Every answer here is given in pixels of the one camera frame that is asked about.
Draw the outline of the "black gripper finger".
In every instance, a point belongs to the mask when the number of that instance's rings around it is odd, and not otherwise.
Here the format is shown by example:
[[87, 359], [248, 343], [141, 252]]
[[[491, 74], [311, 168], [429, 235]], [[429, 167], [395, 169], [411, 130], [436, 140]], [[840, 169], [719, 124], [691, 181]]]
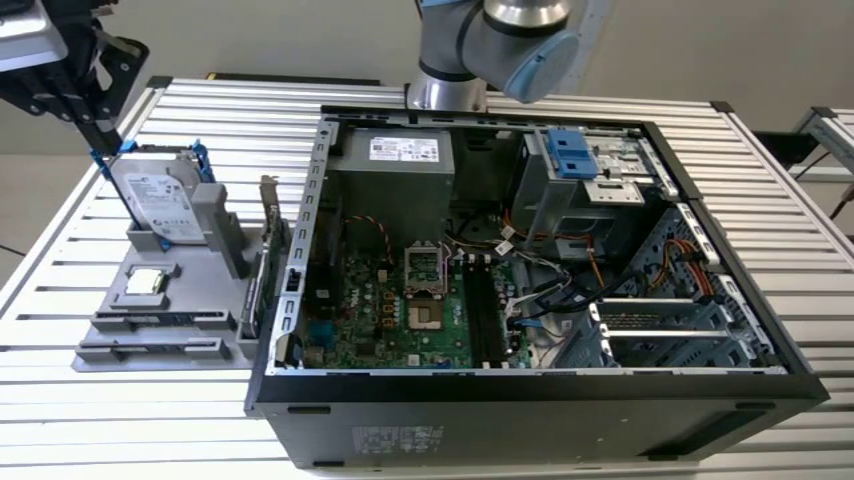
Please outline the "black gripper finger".
[[83, 134], [89, 147], [99, 153], [116, 153], [123, 140], [117, 119], [131, 96], [140, 70], [149, 56], [148, 47], [137, 40], [95, 30], [96, 55], [109, 85], [103, 86], [96, 67], [91, 68], [84, 93], [89, 114]]
[[95, 103], [67, 67], [29, 67], [2, 72], [1, 99], [32, 116], [52, 114], [75, 126], [93, 150], [100, 149]]

